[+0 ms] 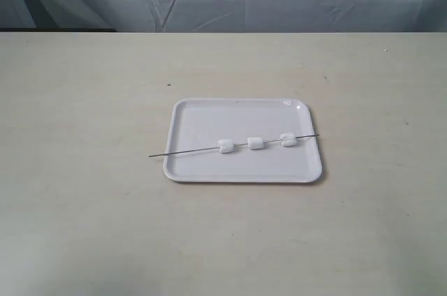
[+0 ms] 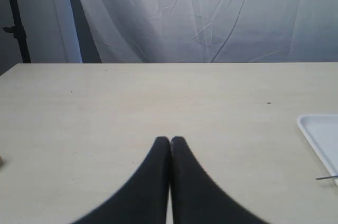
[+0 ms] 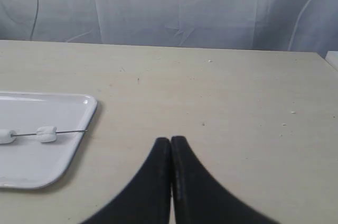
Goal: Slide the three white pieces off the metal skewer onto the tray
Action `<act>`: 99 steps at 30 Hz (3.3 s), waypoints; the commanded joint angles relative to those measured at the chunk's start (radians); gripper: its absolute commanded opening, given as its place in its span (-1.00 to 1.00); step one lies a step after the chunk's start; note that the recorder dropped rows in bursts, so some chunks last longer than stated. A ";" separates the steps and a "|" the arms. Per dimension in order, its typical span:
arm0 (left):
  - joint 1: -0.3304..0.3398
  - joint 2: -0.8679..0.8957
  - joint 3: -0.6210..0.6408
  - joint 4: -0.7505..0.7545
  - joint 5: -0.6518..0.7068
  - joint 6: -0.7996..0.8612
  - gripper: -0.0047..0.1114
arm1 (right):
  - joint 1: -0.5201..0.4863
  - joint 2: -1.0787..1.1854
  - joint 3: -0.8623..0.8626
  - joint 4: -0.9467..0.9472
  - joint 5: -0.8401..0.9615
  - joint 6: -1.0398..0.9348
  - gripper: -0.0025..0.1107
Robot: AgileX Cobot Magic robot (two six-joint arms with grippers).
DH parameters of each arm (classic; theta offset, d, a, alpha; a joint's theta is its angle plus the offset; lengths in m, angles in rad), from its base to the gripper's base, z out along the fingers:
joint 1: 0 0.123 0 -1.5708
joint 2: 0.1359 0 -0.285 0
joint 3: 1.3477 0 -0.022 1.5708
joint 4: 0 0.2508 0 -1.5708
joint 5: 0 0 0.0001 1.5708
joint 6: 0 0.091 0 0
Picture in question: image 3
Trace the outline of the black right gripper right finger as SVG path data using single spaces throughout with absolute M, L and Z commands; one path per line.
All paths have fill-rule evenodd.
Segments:
M 176 223 L 277 223 L 225 189 L 184 136 L 173 136 L 172 188 Z

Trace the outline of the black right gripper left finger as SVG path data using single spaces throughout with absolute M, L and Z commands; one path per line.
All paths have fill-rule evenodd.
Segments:
M 171 144 L 160 137 L 124 189 L 83 223 L 169 223 L 170 175 Z

